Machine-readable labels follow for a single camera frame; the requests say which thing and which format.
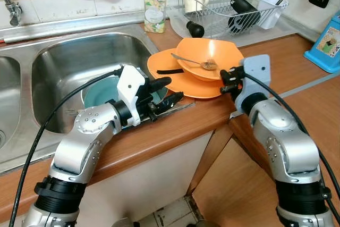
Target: kitchen sink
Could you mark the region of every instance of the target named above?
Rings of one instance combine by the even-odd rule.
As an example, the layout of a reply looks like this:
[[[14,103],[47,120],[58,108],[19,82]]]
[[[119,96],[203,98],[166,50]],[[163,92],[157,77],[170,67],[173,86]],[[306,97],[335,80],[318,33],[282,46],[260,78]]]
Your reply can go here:
[[[47,115],[69,92],[101,74],[131,64],[149,77],[158,52],[139,25],[43,39],[0,48],[0,174],[22,166]],[[42,134],[32,161],[50,157],[78,113],[86,92],[74,95]],[[166,89],[159,91],[162,98]],[[192,105],[179,102],[169,112]]]
[[[20,65],[0,56],[0,148],[13,135],[20,112]]]
[[[69,92],[88,80],[129,64],[148,74],[150,51],[131,35],[108,33],[65,41],[42,50],[32,65],[33,110],[39,124]],[[81,94],[67,101],[47,130],[68,133],[79,109]]]

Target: black cable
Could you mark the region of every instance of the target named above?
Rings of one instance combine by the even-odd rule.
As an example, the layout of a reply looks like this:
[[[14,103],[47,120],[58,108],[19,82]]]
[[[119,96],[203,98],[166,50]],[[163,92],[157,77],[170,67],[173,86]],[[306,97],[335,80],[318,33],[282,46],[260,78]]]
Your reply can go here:
[[[308,131],[306,129],[306,127],[303,125],[303,122],[300,120],[300,118],[298,117],[298,115],[294,112],[294,110],[292,110],[292,108],[287,104],[286,101],[284,101],[280,95],[278,93],[276,93],[275,91],[273,91],[269,86],[267,86],[266,84],[264,84],[263,82],[261,82],[260,80],[258,80],[257,78],[253,77],[252,75],[249,74],[244,74],[245,77],[253,80],[254,82],[256,82],[258,85],[262,86],[263,88],[265,88],[268,92],[270,92],[287,110],[288,112],[294,117],[294,119],[296,120],[296,122],[298,123],[300,129],[308,134]],[[336,190],[336,193],[338,194],[338,197],[340,198],[340,187],[339,184],[336,180],[336,177],[334,175],[334,172],[332,170],[332,168],[330,167],[329,163],[327,162],[325,156],[323,155],[323,153],[321,152],[320,148],[318,147],[318,151],[319,151],[319,156],[321,158],[321,161],[323,162],[323,164],[326,167],[326,170],[331,178],[331,181],[334,185],[334,188]],[[340,224],[340,217],[338,212],[336,211],[332,201],[330,199],[326,199],[327,204],[329,205],[329,208],[331,210],[331,212],[333,213],[333,215],[335,216],[337,222]]]
[[[81,90],[83,90],[84,88],[92,85],[95,82],[98,82],[106,77],[109,77],[111,75],[120,75],[122,72],[123,68],[120,68],[118,70],[114,70],[111,72],[108,72],[106,74],[103,74],[99,77],[96,77],[86,83],[84,83],[83,85],[79,86],[77,89],[73,90],[72,92],[70,92],[69,94],[67,94],[62,100],[60,100],[60,102],[57,104],[57,106],[53,109],[53,111],[50,113],[50,115],[46,118],[46,121],[43,123],[43,125],[40,127],[36,138],[31,146],[31,149],[28,153],[28,156],[26,158],[25,164],[22,168],[22,172],[21,172],[21,176],[20,176],[20,180],[19,180],[19,184],[18,184],[18,188],[16,190],[16,195],[15,195],[15,200],[14,200],[14,204],[13,204],[13,209],[12,209],[12,214],[11,214],[11,219],[10,219],[10,223],[9,223],[9,227],[14,227],[14,222],[15,222],[15,218],[16,218],[16,213],[18,211],[18,207],[19,207],[19,201],[20,201],[20,197],[21,197],[21,192],[22,192],[22,187],[23,187],[23,183],[25,181],[25,177],[27,174],[27,170],[28,167],[30,165],[33,153],[35,152],[37,145],[39,143],[39,140],[41,138],[41,135],[43,134],[43,131],[46,129],[46,126],[48,125],[48,123],[50,122],[50,120],[53,118],[54,114],[58,111],[58,109],[67,101],[69,100],[72,96],[74,96],[75,94],[77,94],[78,92],[80,92]]]

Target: soap dispenser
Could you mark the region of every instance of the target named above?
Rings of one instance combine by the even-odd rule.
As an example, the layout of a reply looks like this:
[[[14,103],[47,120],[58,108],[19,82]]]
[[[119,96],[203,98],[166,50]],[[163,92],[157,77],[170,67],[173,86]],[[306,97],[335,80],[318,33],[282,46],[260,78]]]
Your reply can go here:
[[[166,0],[144,0],[144,30],[153,33],[165,31]]]

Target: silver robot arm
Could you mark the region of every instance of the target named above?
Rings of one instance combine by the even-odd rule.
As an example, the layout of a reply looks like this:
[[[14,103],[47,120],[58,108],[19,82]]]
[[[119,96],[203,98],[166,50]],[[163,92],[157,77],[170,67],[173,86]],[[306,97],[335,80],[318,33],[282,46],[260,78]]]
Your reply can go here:
[[[221,71],[226,86],[221,92],[232,94],[237,110],[249,116],[254,136],[267,150],[278,193],[279,220],[286,227],[334,227],[324,201],[331,195],[321,184],[316,144],[301,131],[293,116],[268,99],[269,92],[245,73],[269,85],[269,56],[246,58],[242,66]]]
[[[152,120],[176,104],[183,93],[152,103],[151,93],[171,82],[170,78],[149,81],[138,68],[126,65],[117,85],[118,101],[86,108],[60,142],[48,176],[37,183],[37,201],[31,205],[23,227],[73,227],[79,204],[104,146],[122,127],[137,126],[141,116]]]

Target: dish rack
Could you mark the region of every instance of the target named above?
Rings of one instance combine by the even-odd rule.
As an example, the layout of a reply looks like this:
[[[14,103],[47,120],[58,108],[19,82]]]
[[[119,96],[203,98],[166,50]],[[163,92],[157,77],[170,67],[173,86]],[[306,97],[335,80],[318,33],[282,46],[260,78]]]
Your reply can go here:
[[[184,0],[177,0],[178,11],[193,22],[202,25],[205,36],[209,38],[223,38],[225,35],[239,35],[250,31],[257,24],[263,23],[267,17],[277,8],[287,7],[275,6],[273,8],[237,13],[231,5],[231,0],[209,0],[208,4],[196,1],[196,11],[185,13]],[[257,7],[259,0],[247,0],[253,7]]]

